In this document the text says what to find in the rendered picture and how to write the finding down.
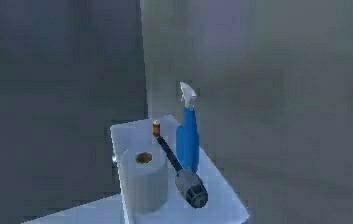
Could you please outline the white toilet paper roll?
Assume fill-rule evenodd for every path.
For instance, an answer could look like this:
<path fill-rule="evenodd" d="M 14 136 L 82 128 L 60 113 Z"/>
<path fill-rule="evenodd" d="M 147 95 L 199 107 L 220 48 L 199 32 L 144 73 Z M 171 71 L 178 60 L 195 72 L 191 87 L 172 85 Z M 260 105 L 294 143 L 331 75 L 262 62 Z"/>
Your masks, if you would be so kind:
<path fill-rule="evenodd" d="M 160 148 L 128 150 L 120 160 L 123 194 L 132 213 L 147 214 L 168 200 L 168 162 Z"/>

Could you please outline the grey dish brush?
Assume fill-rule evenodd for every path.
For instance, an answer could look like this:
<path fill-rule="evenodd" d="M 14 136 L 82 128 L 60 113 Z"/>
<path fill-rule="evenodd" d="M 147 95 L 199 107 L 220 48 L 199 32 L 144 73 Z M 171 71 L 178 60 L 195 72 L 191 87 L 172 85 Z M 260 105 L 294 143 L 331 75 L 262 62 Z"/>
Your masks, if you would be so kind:
<path fill-rule="evenodd" d="M 182 167 L 166 140 L 161 136 L 161 125 L 158 120 L 152 123 L 152 133 L 176 171 L 175 186 L 180 195 L 192 208 L 203 208 L 209 196 L 202 179 L 190 168 Z"/>

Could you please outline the blue spray bottle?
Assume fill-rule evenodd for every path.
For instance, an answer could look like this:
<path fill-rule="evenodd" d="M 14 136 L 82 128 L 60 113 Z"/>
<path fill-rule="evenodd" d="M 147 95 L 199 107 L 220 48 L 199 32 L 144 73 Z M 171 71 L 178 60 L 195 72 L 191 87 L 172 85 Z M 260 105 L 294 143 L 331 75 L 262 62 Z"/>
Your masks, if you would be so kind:
<path fill-rule="evenodd" d="M 199 134 L 197 130 L 195 90 L 185 82 L 180 83 L 182 100 L 184 101 L 183 122 L 176 130 L 176 153 L 183 168 L 198 170 L 199 164 Z"/>

